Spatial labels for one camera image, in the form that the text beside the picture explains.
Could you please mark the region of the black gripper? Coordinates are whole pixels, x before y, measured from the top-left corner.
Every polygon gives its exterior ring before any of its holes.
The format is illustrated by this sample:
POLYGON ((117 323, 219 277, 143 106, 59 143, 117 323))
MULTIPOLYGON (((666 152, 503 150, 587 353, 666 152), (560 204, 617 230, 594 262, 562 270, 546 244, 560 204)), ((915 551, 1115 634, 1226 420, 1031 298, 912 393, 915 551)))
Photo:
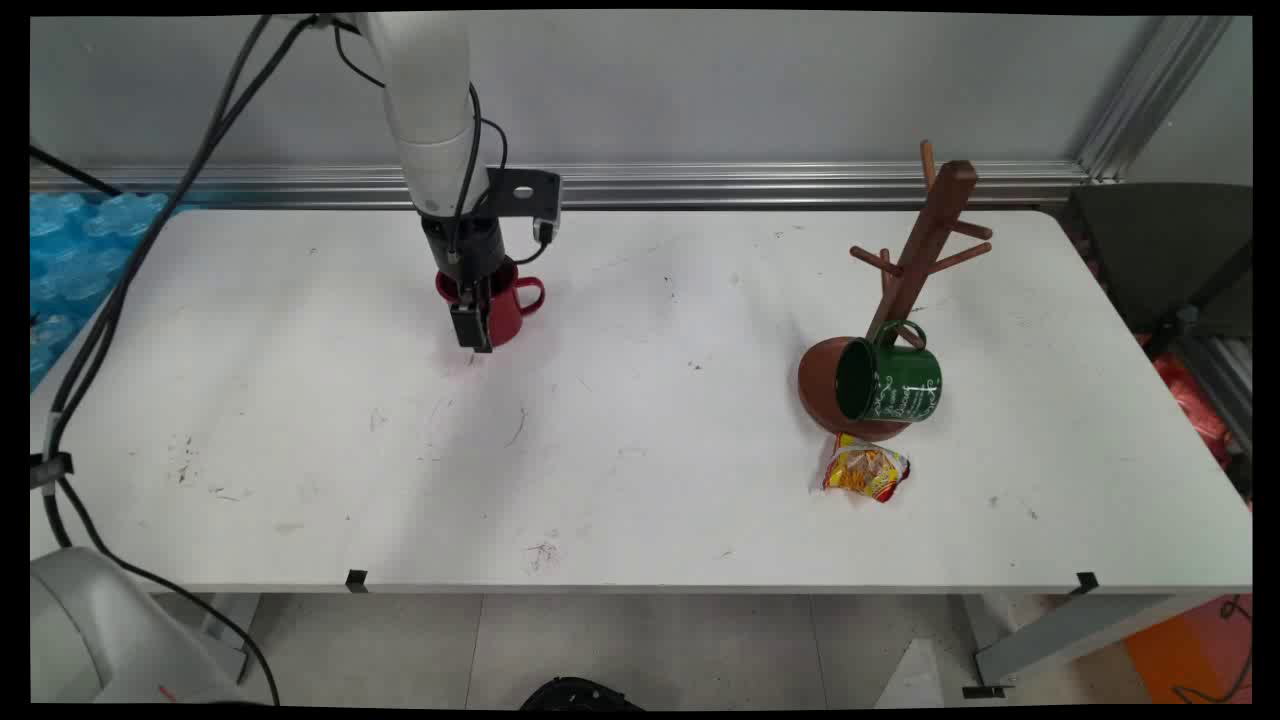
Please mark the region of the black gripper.
POLYGON ((452 217, 421 213, 420 222, 438 266, 436 292, 449 301, 460 347, 492 354, 493 296, 500 296, 513 283, 513 264, 506 251, 499 219, 471 213, 454 223, 452 217), (479 305, 474 299, 461 299, 462 291, 477 287, 479 305))

